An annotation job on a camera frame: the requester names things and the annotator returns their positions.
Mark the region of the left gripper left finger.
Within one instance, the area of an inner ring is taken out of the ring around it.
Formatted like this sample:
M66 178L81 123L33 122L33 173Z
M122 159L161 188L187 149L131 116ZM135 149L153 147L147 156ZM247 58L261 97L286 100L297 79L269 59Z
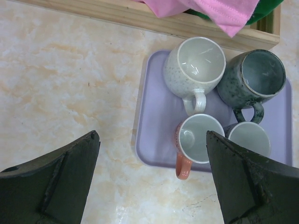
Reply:
M0 173L2 224L79 224L100 149L91 131Z

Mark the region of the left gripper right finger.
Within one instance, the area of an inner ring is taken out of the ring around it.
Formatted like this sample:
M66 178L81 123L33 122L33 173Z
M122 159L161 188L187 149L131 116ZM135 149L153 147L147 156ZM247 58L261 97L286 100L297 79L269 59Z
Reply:
M206 147L224 223L297 224L299 170L214 131Z

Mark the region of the orange printed mug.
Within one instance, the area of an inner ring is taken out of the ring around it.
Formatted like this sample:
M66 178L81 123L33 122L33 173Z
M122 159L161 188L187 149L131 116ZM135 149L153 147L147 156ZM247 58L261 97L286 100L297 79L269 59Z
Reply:
M208 164L206 133L214 131L225 135L220 122L208 114L195 114L181 122L174 133L176 157L176 176L180 180L189 177L193 163Z

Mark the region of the grey blue printed mug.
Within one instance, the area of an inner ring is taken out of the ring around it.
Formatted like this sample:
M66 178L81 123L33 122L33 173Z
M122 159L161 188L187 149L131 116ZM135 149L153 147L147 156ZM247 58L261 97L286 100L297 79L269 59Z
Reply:
M271 155L271 142L265 130L254 122L240 122L224 127L225 137L237 145L265 157Z

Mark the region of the dark green speckled mug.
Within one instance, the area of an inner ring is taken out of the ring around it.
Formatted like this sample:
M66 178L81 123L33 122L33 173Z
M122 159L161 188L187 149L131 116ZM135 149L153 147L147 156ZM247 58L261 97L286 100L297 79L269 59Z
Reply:
M275 97L285 86L285 67L275 54L256 49L235 56L227 62L217 85L222 101L233 109L237 122L245 122L242 109L253 108L251 122L264 118L262 103Z

